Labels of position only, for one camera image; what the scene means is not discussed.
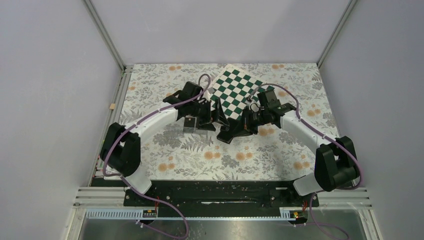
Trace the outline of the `black leather card holder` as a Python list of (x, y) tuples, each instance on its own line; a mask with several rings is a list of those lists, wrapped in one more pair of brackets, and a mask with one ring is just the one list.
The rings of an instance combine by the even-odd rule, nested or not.
[(229, 126), (222, 126), (219, 133), (217, 134), (217, 140), (230, 144), (234, 138), (237, 137), (247, 137), (249, 135), (244, 135), (244, 129), (240, 120), (230, 118), (228, 120)]

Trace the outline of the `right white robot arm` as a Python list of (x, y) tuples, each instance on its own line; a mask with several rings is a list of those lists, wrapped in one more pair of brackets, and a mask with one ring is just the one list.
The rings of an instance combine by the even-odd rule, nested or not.
[(301, 118), (298, 109), (290, 103), (282, 104), (273, 90), (258, 94), (257, 111), (249, 106), (242, 111), (237, 129), (243, 134), (258, 133), (258, 127), (272, 124), (296, 137), (315, 155), (314, 171), (293, 180), (287, 191), (287, 201), (301, 205), (307, 195), (331, 192), (360, 177), (355, 147), (350, 138), (335, 137), (319, 131)]

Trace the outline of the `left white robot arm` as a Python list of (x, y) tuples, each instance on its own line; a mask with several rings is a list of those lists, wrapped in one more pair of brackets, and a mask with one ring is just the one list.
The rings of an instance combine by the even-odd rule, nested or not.
[(196, 126), (206, 131), (215, 131), (214, 123), (225, 129), (230, 126), (221, 101), (217, 99), (211, 106), (208, 95), (208, 90), (188, 81), (183, 89), (165, 97), (159, 109), (134, 123), (121, 125), (114, 122), (108, 127), (99, 157), (104, 167), (116, 170), (128, 186), (137, 191), (135, 197), (142, 205), (148, 206), (155, 200), (155, 192), (150, 188), (152, 182), (142, 167), (141, 146), (144, 142), (166, 125), (187, 116), (195, 117)]

